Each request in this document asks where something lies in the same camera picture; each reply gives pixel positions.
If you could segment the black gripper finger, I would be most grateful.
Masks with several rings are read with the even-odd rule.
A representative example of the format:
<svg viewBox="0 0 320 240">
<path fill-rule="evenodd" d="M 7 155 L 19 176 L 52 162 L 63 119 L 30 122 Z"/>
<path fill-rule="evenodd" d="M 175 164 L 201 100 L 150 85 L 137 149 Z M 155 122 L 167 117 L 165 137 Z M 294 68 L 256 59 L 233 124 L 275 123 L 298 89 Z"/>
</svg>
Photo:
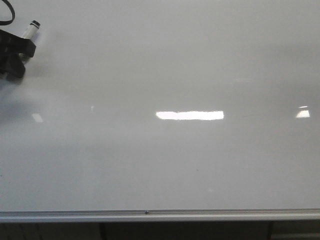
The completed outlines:
<svg viewBox="0 0 320 240">
<path fill-rule="evenodd" d="M 14 34 L 0 30 L 0 56 L 23 54 L 32 58 L 36 45 L 30 40 L 18 37 Z"/>
<path fill-rule="evenodd" d="M 26 68 L 18 54 L 0 57 L 0 73 L 8 74 L 21 79 L 24 77 Z"/>
</svg>

